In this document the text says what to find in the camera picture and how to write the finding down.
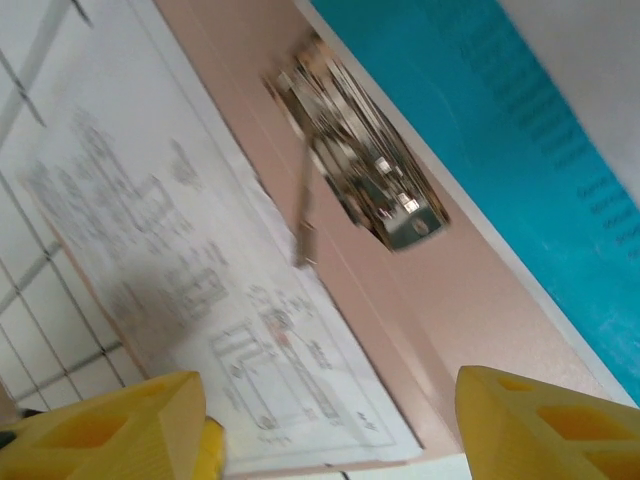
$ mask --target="yellow plastic part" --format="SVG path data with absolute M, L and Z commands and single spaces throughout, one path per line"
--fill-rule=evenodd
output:
M 640 410 L 463 367 L 456 415 L 474 480 L 638 480 Z
M 197 372 L 165 375 L 3 430 L 17 439 L 0 450 L 0 480 L 188 480 L 201 450 L 215 461 L 207 463 L 209 476 L 198 478 L 219 478 L 224 464 L 224 431 L 205 426 Z

